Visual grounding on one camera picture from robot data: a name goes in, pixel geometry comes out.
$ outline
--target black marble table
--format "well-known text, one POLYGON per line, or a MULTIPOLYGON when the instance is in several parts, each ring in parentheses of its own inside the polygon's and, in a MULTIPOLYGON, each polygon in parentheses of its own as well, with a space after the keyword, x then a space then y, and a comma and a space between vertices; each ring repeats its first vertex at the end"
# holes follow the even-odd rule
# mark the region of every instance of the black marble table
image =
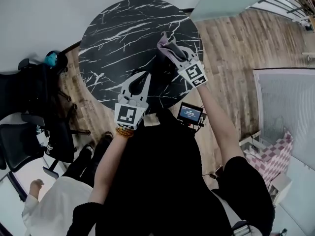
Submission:
MULTIPOLYGON (((81 76, 91 94, 115 109, 123 82, 137 69, 152 70, 165 31, 178 45, 192 48, 203 60, 199 32, 180 9, 161 0, 125 0, 98 14, 88 26, 79 50, 81 76)), ((191 86, 177 73, 170 85, 149 90, 147 114, 179 102, 191 86)))

